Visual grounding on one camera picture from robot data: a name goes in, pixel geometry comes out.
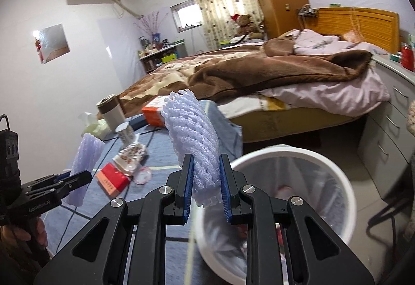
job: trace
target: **fleece blanket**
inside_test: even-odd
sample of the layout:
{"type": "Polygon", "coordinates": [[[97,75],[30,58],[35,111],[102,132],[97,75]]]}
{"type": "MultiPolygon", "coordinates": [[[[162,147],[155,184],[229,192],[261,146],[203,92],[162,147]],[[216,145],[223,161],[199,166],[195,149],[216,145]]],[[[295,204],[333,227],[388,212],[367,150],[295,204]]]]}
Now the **fleece blanket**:
{"type": "Polygon", "coordinates": [[[350,81],[362,75],[372,54],[352,50],[331,56],[294,55],[294,41],[275,38],[167,63],[119,95],[126,116],[157,95],[189,88],[198,99],[219,101],[285,85],[350,81]]]}

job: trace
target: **trash can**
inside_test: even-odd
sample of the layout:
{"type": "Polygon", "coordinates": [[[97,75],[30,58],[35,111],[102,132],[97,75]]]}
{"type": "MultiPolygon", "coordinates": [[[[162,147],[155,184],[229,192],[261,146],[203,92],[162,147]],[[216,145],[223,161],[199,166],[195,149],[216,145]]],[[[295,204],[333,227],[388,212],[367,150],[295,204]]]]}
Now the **trash can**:
{"type": "MultiPolygon", "coordinates": [[[[248,184],[273,197],[303,198],[348,244],[356,224],[356,198],[349,180],[331,160],[307,149],[285,145],[249,153],[231,163],[248,184]]],[[[206,264],[233,285],[245,285],[246,238],[226,222],[222,204],[197,208],[195,236],[206,264]]],[[[283,271],[285,258],[281,256],[283,271]]],[[[288,284],[286,272],[284,283],[288,284]]]]}

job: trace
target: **santa hat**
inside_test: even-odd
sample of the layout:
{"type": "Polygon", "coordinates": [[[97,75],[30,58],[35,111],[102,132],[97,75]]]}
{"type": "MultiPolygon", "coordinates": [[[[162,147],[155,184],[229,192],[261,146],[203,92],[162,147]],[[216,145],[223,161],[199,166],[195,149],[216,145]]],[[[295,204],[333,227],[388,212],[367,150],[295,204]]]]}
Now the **santa hat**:
{"type": "Polygon", "coordinates": [[[235,14],[233,16],[231,16],[231,19],[233,19],[235,22],[238,19],[238,17],[240,16],[240,14],[235,14]]]}

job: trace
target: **brown lid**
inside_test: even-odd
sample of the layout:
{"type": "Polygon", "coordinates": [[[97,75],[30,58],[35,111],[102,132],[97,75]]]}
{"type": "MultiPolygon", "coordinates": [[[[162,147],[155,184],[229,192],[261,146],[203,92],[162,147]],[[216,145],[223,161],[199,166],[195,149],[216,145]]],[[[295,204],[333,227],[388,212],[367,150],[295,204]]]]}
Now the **brown lid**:
{"type": "Polygon", "coordinates": [[[99,101],[97,104],[97,108],[98,108],[98,111],[101,112],[101,114],[104,114],[104,113],[111,111],[117,105],[118,105],[117,96],[115,94],[111,94],[108,97],[105,97],[104,99],[99,101]]]}

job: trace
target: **wooden headboard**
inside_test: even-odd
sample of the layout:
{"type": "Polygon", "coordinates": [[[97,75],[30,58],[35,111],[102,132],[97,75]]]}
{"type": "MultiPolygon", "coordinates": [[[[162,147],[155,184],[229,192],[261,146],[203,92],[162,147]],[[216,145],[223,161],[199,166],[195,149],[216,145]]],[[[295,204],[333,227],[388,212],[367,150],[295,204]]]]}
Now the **wooden headboard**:
{"type": "Polygon", "coordinates": [[[360,24],[364,40],[375,44],[388,52],[396,53],[400,49],[399,15],[395,12],[347,7],[320,8],[317,17],[306,18],[306,28],[320,34],[343,35],[353,29],[350,15],[353,15],[354,26],[360,24]]]}

